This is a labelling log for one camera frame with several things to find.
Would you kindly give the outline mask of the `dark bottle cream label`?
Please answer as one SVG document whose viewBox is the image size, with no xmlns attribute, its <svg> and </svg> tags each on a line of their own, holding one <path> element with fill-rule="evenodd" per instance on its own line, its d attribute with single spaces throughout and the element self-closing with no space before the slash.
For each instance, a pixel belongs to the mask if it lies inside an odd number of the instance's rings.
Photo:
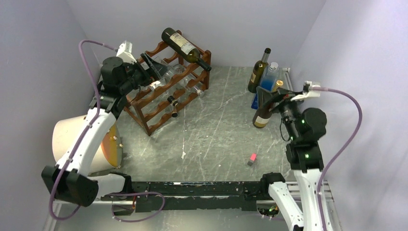
<svg viewBox="0 0 408 231">
<path fill-rule="evenodd" d="M 164 29 L 161 39 L 187 62 L 198 64 L 205 71 L 211 71 L 212 67 L 201 58 L 199 50 L 173 28 Z"/>
</svg>

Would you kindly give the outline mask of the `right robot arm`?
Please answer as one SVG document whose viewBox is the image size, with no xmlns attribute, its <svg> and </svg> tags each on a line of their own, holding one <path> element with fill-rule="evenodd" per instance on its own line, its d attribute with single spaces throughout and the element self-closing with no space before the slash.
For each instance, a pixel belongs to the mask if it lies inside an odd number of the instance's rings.
<svg viewBox="0 0 408 231">
<path fill-rule="evenodd" d="M 333 224 L 327 207 L 323 182 L 324 169 L 319 139 L 326 134 L 327 117 L 318 108 L 300 111 L 299 104 L 317 98 L 320 92 L 315 85 L 306 84 L 302 92 L 277 88 L 275 92 L 257 87 L 258 108 L 278 113 L 286 127 L 289 142 L 286 156 L 296 178 L 301 206 L 289 191 L 288 184 L 277 174 L 265 176 L 260 194 L 273 199 L 290 231 L 332 231 Z"/>
</svg>

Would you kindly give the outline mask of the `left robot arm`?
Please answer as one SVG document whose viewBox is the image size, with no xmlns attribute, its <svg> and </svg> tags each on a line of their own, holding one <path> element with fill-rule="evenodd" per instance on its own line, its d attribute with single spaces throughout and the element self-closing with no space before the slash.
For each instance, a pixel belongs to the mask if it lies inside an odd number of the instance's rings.
<svg viewBox="0 0 408 231">
<path fill-rule="evenodd" d="M 126 95 L 140 87 L 160 80 L 167 65 L 141 54 L 143 62 L 126 61 L 121 57 L 106 58 L 101 67 L 102 88 L 89 105 L 85 124 L 76 142 L 53 167 L 44 167 L 41 177 L 55 199 L 87 207 L 96 198 L 115 194 L 121 200 L 133 194 L 131 177 L 110 173 L 89 177 L 93 158 L 105 135 L 117 121 L 127 104 Z"/>
</svg>

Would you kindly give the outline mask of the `dark bottle gold foil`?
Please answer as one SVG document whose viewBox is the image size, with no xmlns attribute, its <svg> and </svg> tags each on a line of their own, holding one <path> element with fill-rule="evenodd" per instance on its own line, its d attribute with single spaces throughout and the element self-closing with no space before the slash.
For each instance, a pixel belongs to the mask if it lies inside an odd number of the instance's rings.
<svg viewBox="0 0 408 231">
<path fill-rule="evenodd" d="M 272 90 L 270 91 L 277 91 L 277 89 L 279 87 L 282 87 L 283 85 L 284 85 L 284 82 L 282 80 L 277 80 Z M 253 125 L 256 128 L 264 128 L 269 122 L 271 115 L 272 115 L 271 110 L 258 110 L 257 109 L 253 117 Z"/>
</svg>

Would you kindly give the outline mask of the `green wine bottle silver cap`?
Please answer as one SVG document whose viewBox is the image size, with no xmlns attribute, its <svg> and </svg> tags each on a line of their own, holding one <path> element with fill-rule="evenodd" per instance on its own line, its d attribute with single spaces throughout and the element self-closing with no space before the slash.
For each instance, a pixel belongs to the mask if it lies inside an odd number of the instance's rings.
<svg viewBox="0 0 408 231">
<path fill-rule="evenodd" d="M 251 93 L 256 93 L 256 87 L 259 85 L 264 69 L 268 65 L 268 58 L 270 53 L 271 49 L 265 48 L 262 58 L 258 60 L 253 67 L 252 74 L 247 86 L 248 90 Z"/>
</svg>

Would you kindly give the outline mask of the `blue labelled clear bottle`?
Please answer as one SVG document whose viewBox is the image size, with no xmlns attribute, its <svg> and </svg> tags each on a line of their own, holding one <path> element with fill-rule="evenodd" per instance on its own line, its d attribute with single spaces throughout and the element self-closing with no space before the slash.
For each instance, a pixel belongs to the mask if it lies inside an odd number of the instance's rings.
<svg viewBox="0 0 408 231">
<path fill-rule="evenodd" d="M 267 70 L 268 70 L 268 65 L 264 69 L 264 72 L 263 72 L 263 75 L 261 77 L 259 86 L 261 86 L 262 88 L 265 88 L 267 90 L 272 90 L 273 86 L 275 85 L 276 81 L 278 80 L 279 70 L 277 69 L 275 71 L 275 73 L 277 74 L 276 76 L 265 77 Z M 255 93 L 255 95 L 254 95 L 254 97 L 252 99 L 251 108 L 252 109 L 257 109 L 258 108 L 258 95 L 257 95 L 257 93 Z"/>
</svg>

